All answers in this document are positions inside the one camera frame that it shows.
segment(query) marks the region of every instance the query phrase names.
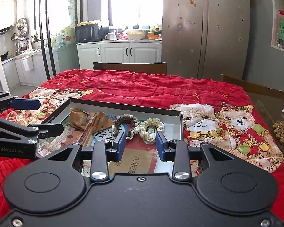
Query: blue gripper pad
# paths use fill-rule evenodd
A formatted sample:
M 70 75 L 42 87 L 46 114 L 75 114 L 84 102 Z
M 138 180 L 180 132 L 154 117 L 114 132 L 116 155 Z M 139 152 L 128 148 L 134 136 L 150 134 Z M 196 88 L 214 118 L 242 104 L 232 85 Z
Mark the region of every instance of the blue gripper pad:
M 17 110 L 38 110 L 41 106 L 39 100 L 16 98 L 11 101 L 11 107 Z
M 165 161 L 164 142 L 162 141 L 159 133 L 156 133 L 156 147 L 161 161 Z
M 118 143 L 117 157 L 119 161 L 122 159 L 122 155 L 125 149 L 125 143 L 126 143 L 126 134 L 124 132 L 122 138 L 120 139 Z

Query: range hood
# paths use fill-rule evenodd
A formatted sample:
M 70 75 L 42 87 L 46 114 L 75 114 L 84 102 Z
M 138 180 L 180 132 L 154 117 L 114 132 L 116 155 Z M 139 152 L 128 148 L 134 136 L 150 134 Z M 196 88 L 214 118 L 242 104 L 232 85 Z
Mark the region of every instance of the range hood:
M 0 30 L 0 36 L 3 35 L 3 34 L 5 34 L 5 33 L 7 33 L 7 32 L 11 29 L 12 26 L 15 26 L 15 25 L 11 25 L 11 26 L 9 26 L 9 27 L 6 27 L 6 28 L 1 29 L 1 30 Z

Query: cartoon bear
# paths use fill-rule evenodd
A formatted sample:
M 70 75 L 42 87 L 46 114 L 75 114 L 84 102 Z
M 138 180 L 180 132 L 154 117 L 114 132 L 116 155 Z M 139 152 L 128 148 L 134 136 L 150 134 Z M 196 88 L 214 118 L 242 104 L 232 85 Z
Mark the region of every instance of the cartoon bear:
M 189 146 L 200 146 L 201 142 L 210 142 L 228 152 L 232 150 L 227 131 L 214 115 L 215 107 L 202 104 L 174 104 L 172 110 L 182 111 L 184 141 Z
M 252 116 L 252 105 L 236 107 L 221 103 L 221 111 L 215 115 L 225 124 L 228 135 L 235 139 L 236 149 L 244 155 L 262 153 L 268 155 L 269 143 L 265 138 L 270 134 L 261 125 L 256 124 Z

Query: wooden chair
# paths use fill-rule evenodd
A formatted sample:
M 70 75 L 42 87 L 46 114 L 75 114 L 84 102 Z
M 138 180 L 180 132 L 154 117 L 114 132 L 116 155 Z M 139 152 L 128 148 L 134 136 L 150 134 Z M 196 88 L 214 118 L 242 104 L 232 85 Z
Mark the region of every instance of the wooden chair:
M 129 72 L 144 72 L 146 74 L 166 74 L 167 64 L 161 63 L 102 63 L 94 62 L 94 70 L 118 70 Z
M 284 91 L 265 87 L 256 83 L 250 83 L 244 80 L 235 79 L 222 74 L 222 82 L 238 85 L 245 92 L 275 97 L 284 101 Z

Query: mug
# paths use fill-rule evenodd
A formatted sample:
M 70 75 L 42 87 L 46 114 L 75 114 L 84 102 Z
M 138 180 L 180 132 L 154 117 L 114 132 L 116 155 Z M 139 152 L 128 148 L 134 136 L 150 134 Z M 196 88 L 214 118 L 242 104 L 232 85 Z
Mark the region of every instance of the mug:
M 115 33 L 108 33 L 105 35 L 105 39 L 117 39 Z

